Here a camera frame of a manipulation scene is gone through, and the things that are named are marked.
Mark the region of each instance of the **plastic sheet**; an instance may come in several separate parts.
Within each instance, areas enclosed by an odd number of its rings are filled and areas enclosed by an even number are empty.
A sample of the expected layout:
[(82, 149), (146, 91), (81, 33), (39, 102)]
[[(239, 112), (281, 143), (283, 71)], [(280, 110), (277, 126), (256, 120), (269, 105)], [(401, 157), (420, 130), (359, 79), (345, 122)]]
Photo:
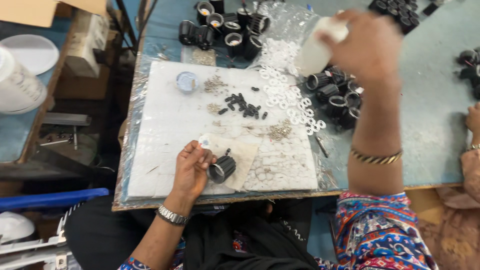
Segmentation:
[[(305, 39), (305, 34), (309, 34), (309, 29), (311, 31), (314, 24), (316, 23), (316, 20), (320, 18), (320, 16), (292, 4), (275, 2), (269, 3), (269, 5), (272, 5), (274, 8), (270, 9), (270, 11), (267, 11), (267, 5), (265, 5), (265, 7), (261, 6), (259, 11), (268, 12), (269, 16), (278, 19), (275, 19), (272, 23), (270, 30), (268, 31), (268, 33), (266, 33), (267, 37), (285, 38), (285, 40), (288, 40), (289, 42), (292, 41), (301, 44)], [(282, 22), (282, 25), (280, 24), (281, 22), (279, 18), (285, 19), (285, 21)], [(159, 24), (155, 21), (155, 19), (156, 18), (152, 16), (152, 22), (149, 22), (147, 31), (150, 27), (156, 27), (156, 24)], [(130, 105), (127, 116), (127, 128), (123, 139), (123, 148), (120, 158), (113, 210), (154, 208), (158, 207), (158, 205), (163, 202), (163, 198), (129, 197), (127, 187), (130, 181), (130, 174), (133, 167), (133, 158), (135, 156), (136, 144), (142, 121), (150, 66), (152, 62), (155, 61), (191, 61), (192, 58), (184, 54), (186, 53), (183, 51), (184, 49), (185, 48), (183, 48), (181, 43), (179, 43), (175, 38), (165, 38), (165, 40), (159, 41), (157, 37), (147, 36), (144, 39), (143, 50), (142, 52), (139, 52), (136, 61), (132, 85), (132, 94), (130, 98)], [(219, 59), (218, 55), (217, 65), (226, 66), (225, 59)], [(313, 151), (314, 158), (317, 159), (316, 157), (319, 153), (319, 150), (315, 149)], [(327, 189), (324, 189), (325, 187), (336, 187), (336, 185), (334, 180), (324, 179), (324, 175), (322, 174), (322, 171), (319, 170), (319, 168), (319, 166), (317, 166), (316, 168), (318, 175), (317, 180), (319, 181), (320, 187), (317, 190), (248, 192), (234, 193), (230, 195), (210, 195), (201, 196), (197, 203), (231, 203), (235, 201), (245, 200), (295, 198), (339, 194), (339, 191), (332, 191), (331, 189), (328, 189), (330, 190), (328, 191)]]
[(266, 65), (298, 76), (294, 66), (296, 53), (313, 31), (320, 16), (299, 5), (281, 2), (263, 3), (258, 7), (258, 13), (268, 16), (271, 21), (270, 27), (260, 36), (265, 48), (249, 68)]

